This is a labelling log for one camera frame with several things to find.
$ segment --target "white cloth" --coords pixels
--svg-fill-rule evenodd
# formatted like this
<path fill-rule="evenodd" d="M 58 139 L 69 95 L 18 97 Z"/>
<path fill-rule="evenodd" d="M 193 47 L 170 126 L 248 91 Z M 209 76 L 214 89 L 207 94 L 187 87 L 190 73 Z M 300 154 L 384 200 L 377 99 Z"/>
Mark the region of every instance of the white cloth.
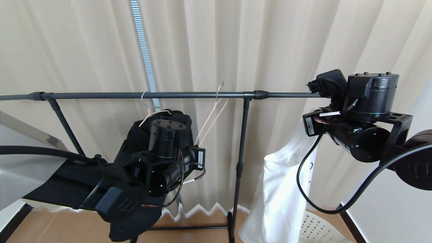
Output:
<path fill-rule="evenodd" d="M 279 151 L 264 158 L 260 175 L 262 193 L 241 227 L 245 243 L 298 243 L 306 200 L 296 174 L 303 157 L 317 137 L 308 137 L 301 122 Z M 316 149 L 303 165 L 300 183 L 308 194 Z"/>

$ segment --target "floor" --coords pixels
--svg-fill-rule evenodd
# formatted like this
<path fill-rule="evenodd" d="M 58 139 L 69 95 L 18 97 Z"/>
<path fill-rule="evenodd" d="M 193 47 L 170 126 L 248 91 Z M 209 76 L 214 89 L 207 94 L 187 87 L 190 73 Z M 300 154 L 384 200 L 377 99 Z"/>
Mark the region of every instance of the floor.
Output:
<path fill-rule="evenodd" d="M 320 215 L 332 223 L 345 237 L 353 240 L 351 233 L 339 215 Z M 242 243 L 238 236 L 238 229 L 246 220 L 247 213 L 238 211 L 235 227 L 235 241 Z M 156 227 L 169 226 L 201 226 L 226 224 L 225 213 L 214 210 L 209 216 L 203 211 L 196 211 L 186 218 L 181 214 L 180 219 L 164 214 L 156 223 Z M 104 222 L 97 213 L 91 211 L 60 211 L 33 210 L 15 230 L 7 243 L 108 243 L 109 223 Z M 173 230 L 147 231 L 140 235 L 138 243 L 228 243 L 226 229 L 211 230 Z"/>

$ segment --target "black baseboard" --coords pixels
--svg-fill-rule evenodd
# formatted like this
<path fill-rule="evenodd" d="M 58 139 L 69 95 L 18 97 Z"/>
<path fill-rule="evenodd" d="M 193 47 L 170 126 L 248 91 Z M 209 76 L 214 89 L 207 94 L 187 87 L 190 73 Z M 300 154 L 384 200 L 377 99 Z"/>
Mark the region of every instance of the black baseboard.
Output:
<path fill-rule="evenodd" d="M 366 243 L 365 238 L 360 233 L 359 229 L 357 228 L 356 224 L 353 222 L 351 217 L 348 215 L 347 212 L 340 213 L 340 216 L 342 217 L 343 221 L 345 222 L 346 226 L 350 230 L 351 234 L 353 235 L 354 239 L 357 243 Z"/>
<path fill-rule="evenodd" d="M 33 207 L 24 204 L 24 206 L 19 210 L 18 213 L 9 221 L 5 228 L 0 232 L 0 243 L 6 243 L 13 232 L 18 228 L 21 222 L 27 217 L 27 215 L 32 211 Z"/>

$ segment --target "perforated basket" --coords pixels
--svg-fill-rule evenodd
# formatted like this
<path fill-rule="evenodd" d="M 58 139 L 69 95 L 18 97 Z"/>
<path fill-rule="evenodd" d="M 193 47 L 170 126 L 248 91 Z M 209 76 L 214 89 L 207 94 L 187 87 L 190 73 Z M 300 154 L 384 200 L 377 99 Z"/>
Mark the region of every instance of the perforated basket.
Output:
<path fill-rule="evenodd" d="M 353 243 L 323 218 L 306 211 L 299 243 Z"/>

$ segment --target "clothes rack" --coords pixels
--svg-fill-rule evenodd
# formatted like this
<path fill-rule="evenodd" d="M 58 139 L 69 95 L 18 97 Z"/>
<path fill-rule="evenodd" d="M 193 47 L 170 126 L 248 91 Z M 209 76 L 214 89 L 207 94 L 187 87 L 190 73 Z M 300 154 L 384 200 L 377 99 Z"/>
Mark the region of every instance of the clothes rack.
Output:
<path fill-rule="evenodd" d="M 71 127 L 64 117 L 57 99 L 208 99 L 208 98 L 223 98 L 223 99 L 243 99 L 243 117 L 241 122 L 240 148 L 238 150 L 238 162 L 236 166 L 235 194 L 234 207 L 227 215 L 227 224 L 219 226 L 193 226 L 193 227 L 155 227 L 149 230 L 202 230 L 202 229 L 228 229 L 229 243 L 234 243 L 235 221 L 237 218 L 238 196 L 240 191 L 240 179 L 243 171 L 243 155 L 246 141 L 246 126 L 248 123 L 249 105 L 251 100 L 260 100 L 268 98 L 319 98 L 319 94 L 310 93 L 275 93 L 263 90 L 246 91 L 246 92 L 123 92 L 123 93 L 45 93 L 34 92 L 25 95 L 2 95 L 0 101 L 7 100 L 34 100 L 48 101 L 52 109 L 56 113 L 63 128 L 65 129 L 69 139 L 79 154 L 85 156 L 78 140 L 75 137 Z"/>

